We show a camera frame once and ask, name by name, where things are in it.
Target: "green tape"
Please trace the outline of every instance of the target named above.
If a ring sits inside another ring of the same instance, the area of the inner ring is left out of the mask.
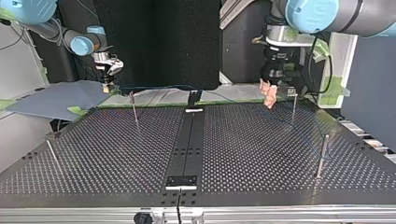
[[[67,110],[72,112],[73,114],[77,114],[77,115],[80,115],[80,116],[84,116],[84,115],[86,115],[88,113],[87,110],[83,110],[79,106],[70,106],[70,107],[67,107]]]
[[[0,100],[0,111],[5,110],[7,107],[14,105],[16,101],[13,100]]]
[[[15,15],[10,10],[0,7],[0,19],[8,20],[8,21],[15,21]]]
[[[341,77],[333,77],[332,84],[328,92],[323,93],[320,98],[320,105],[337,105],[338,97],[343,94],[343,87],[341,86],[343,79]],[[325,83],[329,83],[329,78],[325,78]]]
[[[294,29],[292,27],[288,27],[286,29],[285,39],[288,42],[294,41],[294,40],[296,40],[298,38],[298,34],[299,34],[298,30],[296,30],[296,29]]]
[[[44,80],[48,80],[47,74],[49,73],[49,70],[47,67],[42,67],[40,73]]]
[[[331,55],[329,45],[324,40],[318,39],[314,48],[314,55],[316,63],[326,60]]]

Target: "black cable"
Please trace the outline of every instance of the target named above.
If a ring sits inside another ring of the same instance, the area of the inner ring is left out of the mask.
[[[311,48],[311,50],[309,51],[309,54],[308,54],[308,69],[307,70],[308,70],[309,81],[311,83],[312,83],[312,71],[311,71],[312,59],[314,57],[315,46],[317,45],[317,43],[318,43],[318,35],[315,35],[314,43],[312,44],[312,48]]]
[[[178,224],[182,224],[183,221],[181,220],[181,213],[180,213],[180,193],[178,194],[178,199],[177,199],[177,220],[178,220]]]
[[[24,33],[25,33],[25,30],[22,29],[22,33],[21,33],[21,35],[20,35],[20,38],[18,38],[17,41],[15,41],[13,44],[10,44],[10,45],[8,45],[8,46],[5,46],[5,47],[3,47],[3,48],[0,48],[0,50],[9,49],[9,48],[15,46],[16,44],[20,43],[20,41],[23,39]]]
[[[323,36],[323,34],[317,34],[317,35],[315,36],[314,43],[313,43],[312,48],[311,48],[311,50],[310,50],[310,52],[309,52],[309,55],[308,55],[309,59],[308,59],[308,67],[307,67],[307,71],[308,71],[308,72],[307,72],[307,73],[308,73],[308,77],[309,77],[309,79],[310,79],[310,83],[312,83],[312,84],[313,84],[312,75],[311,75],[311,74],[312,74],[312,71],[311,71],[311,69],[312,69],[312,59],[313,59],[313,57],[314,57],[314,50],[315,50],[316,44],[318,43],[318,36],[319,36],[319,35]],[[326,88],[324,89],[324,91],[316,91],[315,88],[312,89],[311,86],[310,86],[310,85],[308,84],[308,82],[306,81],[306,79],[304,78],[304,74],[302,74],[302,78],[303,78],[303,81],[304,81],[305,86],[306,86],[310,91],[312,91],[313,93],[317,93],[317,94],[326,93],[327,91],[329,91],[330,86],[332,85],[332,77],[333,77],[334,73],[333,73],[333,64],[332,64],[332,56],[331,56],[331,55],[329,55],[328,60],[329,60],[329,63],[330,63],[330,78],[329,78],[329,82],[328,82]]]

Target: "gray fabric sheet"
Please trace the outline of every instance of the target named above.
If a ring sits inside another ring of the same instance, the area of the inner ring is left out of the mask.
[[[49,119],[75,120],[78,115],[67,110],[79,106],[88,110],[108,98],[103,93],[102,84],[81,80],[72,83],[53,84],[47,89],[18,101],[7,108],[8,111]]]

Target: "metal bracket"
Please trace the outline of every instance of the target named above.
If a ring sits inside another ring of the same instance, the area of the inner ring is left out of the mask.
[[[197,190],[197,176],[169,176],[166,190]]]
[[[201,96],[202,96],[202,91],[190,92],[189,106],[186,109],[186,113],[199,113],[204,111],[200,106],[196,105],[196,103],[198,103],[201,100]]]

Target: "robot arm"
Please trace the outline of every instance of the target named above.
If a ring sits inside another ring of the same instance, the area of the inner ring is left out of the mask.
[[[123,62],[110,54],[105,29],[101,26],[87,28],[87,34],[62,27],[52,16],[57,0],[0,0],[0,19],[17,21],[20,25],[51,42],[65,45],[78,56],[92,55],[96,68],[102,72],[104,91],[114,86],[114,76]]]
[[[394,0],[274,0],[272,13],[306,34],[396,36]]]

